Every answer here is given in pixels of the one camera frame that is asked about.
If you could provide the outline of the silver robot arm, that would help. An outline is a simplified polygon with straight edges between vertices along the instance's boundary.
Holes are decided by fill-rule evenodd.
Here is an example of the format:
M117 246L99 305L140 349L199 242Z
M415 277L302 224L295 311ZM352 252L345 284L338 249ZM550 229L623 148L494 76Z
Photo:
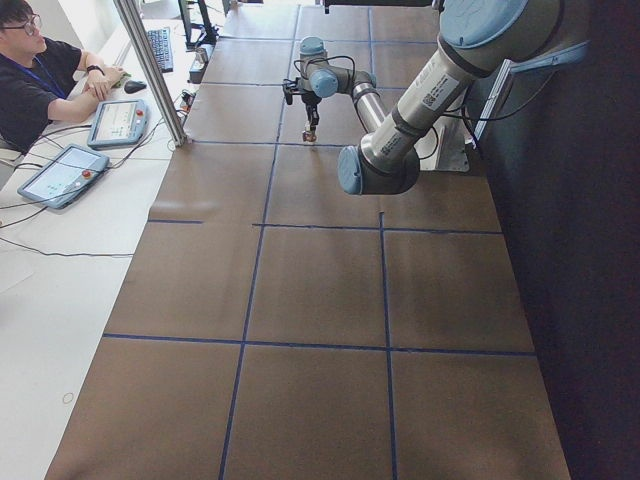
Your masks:
M351 97L366 131L338 158L341 188L351 195L400 194L420 173L417 141L475 80L486 78L504 60L528 60L557 33L563 1L439 1L437 49L397 104L386 111L373 76L331 64L323 41L300 43L296 82L309 113L306 136L318 123L316 105L335 94Z

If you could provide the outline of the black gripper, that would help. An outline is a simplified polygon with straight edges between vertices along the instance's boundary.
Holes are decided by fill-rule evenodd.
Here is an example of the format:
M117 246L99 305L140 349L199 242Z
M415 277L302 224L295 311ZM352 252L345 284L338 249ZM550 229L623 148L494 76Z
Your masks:
M315 133L319 124L319 114L316 110L320 103L320 98L314 92L306 92L301 95L301 99L307 111L306 131Z

